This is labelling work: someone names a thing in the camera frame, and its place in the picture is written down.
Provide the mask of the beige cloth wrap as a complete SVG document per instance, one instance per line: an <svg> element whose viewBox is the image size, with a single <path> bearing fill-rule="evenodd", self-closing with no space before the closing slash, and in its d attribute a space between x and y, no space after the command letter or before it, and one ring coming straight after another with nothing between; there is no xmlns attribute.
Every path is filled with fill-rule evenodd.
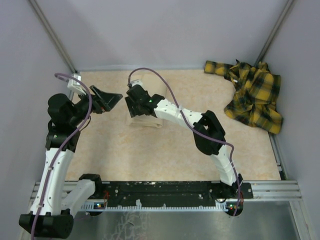
<svg viewBox="0 0 320 240"><path fill-rule="evenodd" d="M154 109L165 98L167 86L156 75L146 72L133 74L130 84L125 97L126 125L161 128L164 121L156 117Z"/></svg>

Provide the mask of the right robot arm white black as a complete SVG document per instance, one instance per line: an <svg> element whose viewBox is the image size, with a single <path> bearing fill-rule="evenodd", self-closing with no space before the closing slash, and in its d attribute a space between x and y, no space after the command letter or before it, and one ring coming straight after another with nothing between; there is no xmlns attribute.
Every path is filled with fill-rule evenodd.
<svg viewBox="0 0 320 240"><path fill-rule="evenodd" d="M149 95L140 84L130 83L125 101L130 116L152 116L192 131L196 148L211 158L223 185L222 198L243 201L243 178L233 162L235 147L225 139L226 132L214 112L196 112L170 102L159 94Z"/></svg>

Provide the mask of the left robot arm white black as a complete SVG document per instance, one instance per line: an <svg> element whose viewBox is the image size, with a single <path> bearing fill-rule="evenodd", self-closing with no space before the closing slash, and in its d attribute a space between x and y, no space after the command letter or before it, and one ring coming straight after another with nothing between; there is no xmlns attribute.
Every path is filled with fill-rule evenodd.
<svg viewBox="0 0 320 240"><path fill-rule="evenodd" d="M120 93L104 92L90 86L88 93L81 94L73 103L65 94L58 93L48 100L50 116L45 144L45 164L36 197L30 211L19 217L19 225L30 233L32 239L70 236L74 218L81 206L104 192L98 174L82 175L75 188L62 197L69 165L81 134L81 127L91 113L103 114L111 111L123 98Z"/></svg>

